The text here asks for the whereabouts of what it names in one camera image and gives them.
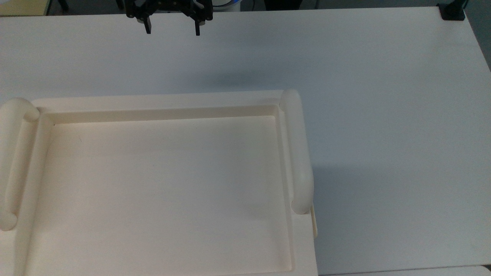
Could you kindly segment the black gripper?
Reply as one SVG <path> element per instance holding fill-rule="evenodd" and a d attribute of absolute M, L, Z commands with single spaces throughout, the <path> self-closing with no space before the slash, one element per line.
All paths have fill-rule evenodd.
<path fill-rule="evenodd" d="M 200 36 L 202 21 L 213 19 L 213 4 L 211 0 L 127 0 L 126 16 L 143 19 L 147 34 L 152 33 L 149 16 L 156 11 L 178 11 L 194 20 L 195 35 Z"/>

